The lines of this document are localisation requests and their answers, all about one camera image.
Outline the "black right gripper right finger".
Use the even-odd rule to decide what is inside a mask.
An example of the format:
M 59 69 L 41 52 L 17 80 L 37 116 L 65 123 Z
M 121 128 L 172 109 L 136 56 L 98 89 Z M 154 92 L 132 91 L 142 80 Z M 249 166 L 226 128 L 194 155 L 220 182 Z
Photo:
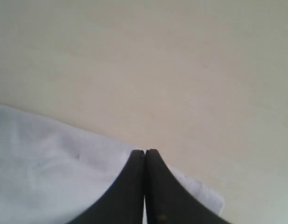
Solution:
M 225 224 L 224 198 L 168 167 L 156 149 L 146 151 L 145 203 L 149 224 Z

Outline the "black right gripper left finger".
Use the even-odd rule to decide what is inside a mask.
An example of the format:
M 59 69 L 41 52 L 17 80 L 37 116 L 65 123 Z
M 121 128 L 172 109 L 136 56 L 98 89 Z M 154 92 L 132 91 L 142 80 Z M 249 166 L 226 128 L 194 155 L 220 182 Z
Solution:
M 144 211 L 144 151 L 133 150 L 107 191 L 71 224 L 141 224 Z

